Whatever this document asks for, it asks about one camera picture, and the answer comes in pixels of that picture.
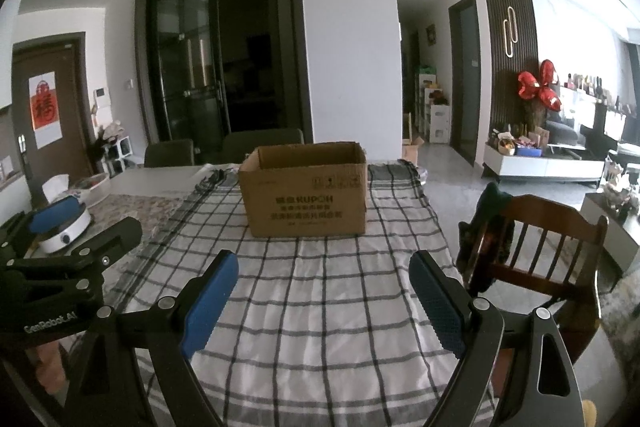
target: door frame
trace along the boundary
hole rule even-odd
[[[451,97],[451,146],[466,161],[473,165],[476,156],[469,156],[460,150],[460,133],[462,132],[462,103],[463,103],[463,78],[462,78],[462,21],[460,12],[473,7],[476,19],[476,35],[478,36],[478,50],[480,50],[480,25],[478,23],[478,5],[476,0],[461,0],[449,7],[449,27],[451,31],[451,66],[452,66],[452,97]],[[481,54],[478,54],[478,71],[482,71]],[[478,149],[478,133],[476,134],[476,150]]]
[[[411,112],[415,108],[415,104],[417,100],[415,100],[415,92],[417,90],[418,80],[415,78],[415,72],[417,71],[418,66],[420,66],[420,31],[415,30],[409,34],[409,57],[406,72],[407,79],[411,86],[409,90],[409,98],[408,98],[408,107],[405,109],[405,112]],[[417,125],[418,115],[414,115],[414,121]]]
[[[151,0],[135,0],[134,3],[134,43],[136,55],[136,73],[138,75],[138,95],[140,109],[145,127],[145,136],[149,143],[159,141],[156,112],[154,109],[154,94],[151,89],[150,78],[154,74],[151,57],[152,46],[148,45],[149,38],[154,34],[151,16]],[[292,0],[292,18],[294,25],[294,40],[296,42],[296,67],[298,70],[298,99],[302,115],[302,132],[305,142],[313,143],[313,126],[311,118],[311,98],[308,78],[308,64],[306,60],[306,37],[303,0]]]
[[[41,48],[46,48],[52,45],[72,45],[72,49],[74,51],[74,66],[76,68],[76,71],[78,72],[76,78],[73,79],[73,83],[74,97],[76,100],[76,104],[78,105],[78,114],[80,116],[80,139],[82,141],[82,147],[84,148],[84,157],[86,158],[89,170],[92,174],[97,174],[98,172],[102,172],[102,165],[100,162],[93,162],[89,156],[89,147],[95,144],[96,138],[94,133],[94,123],[91,116],[91,107],[89,106],[89,92],[86,85],[85,41],[86,36],[84,32],[77,32],[47,35],[36,39],[30,39],[28,41],[16,42],[12,50],[12,64],[14,61],[14,55],[17,53],[37,52]],[[15,129],[14,139],[17,144],[18,137],[15,133]],[[22,159],[22,154],[20,153],[19,145],[17,145],[17,148],[20,168],[22,172],[24,172],[24,162]]]

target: wooden chair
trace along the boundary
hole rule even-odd
[[[497,248],[489,248],[488,243],[493,241],[496,245],[495,236],[486,237],[486,225],[484,225],[478,234],[463,275],[467,290],[472,296],[478,295],[480,282],[489,278],[549,295],[551,299],[545,305],[555,301],[565,301],[554,318],[569,357],[572,363],[575,363],[600,326],[598,261],[603,250],[609,220],[606,216],[601,216],[598,223],[592,225],[575,208],[531,194],[514,197],[500,215],[504,216],[505,220],[498,237],[498,245],[503,242],[511,220],[523,223],[516,247],[505,263],[501,264],[497,259],[492,259],[496,257]],[[523,270],[516,268],[515,265],[529,227],[542,229],[542,234],[529,268]],[[534,270],[548,232],[559,233],[561,237],[549,269],[545,274],[537,275]],[[552,280],[551,276],[556,269],[567,237],[577,239],[577,247],[564,279],[558,282]],[[572,274],[581,255],[584,262],[575,282],[572,282]]]

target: cardboard box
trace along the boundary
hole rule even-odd
[[[238,178],[254,237],[365,232],[367,160],[357,143],[258,147]]]
[[[419,136],[413,138],[414,128],[411,123],[411,113],[402,115],[402,159],[418,166],[418,149],[424,143]]]

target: sliding glass door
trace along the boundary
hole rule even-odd
[[[224,85],[216,63],[215,0],[156,0],[153,5],[164,139],[191,138],[197,163],[216,163],[229,132]]]

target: picture frame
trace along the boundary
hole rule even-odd
[[[433,46],[436,43],[436,25],[427,26],[427,44]]]

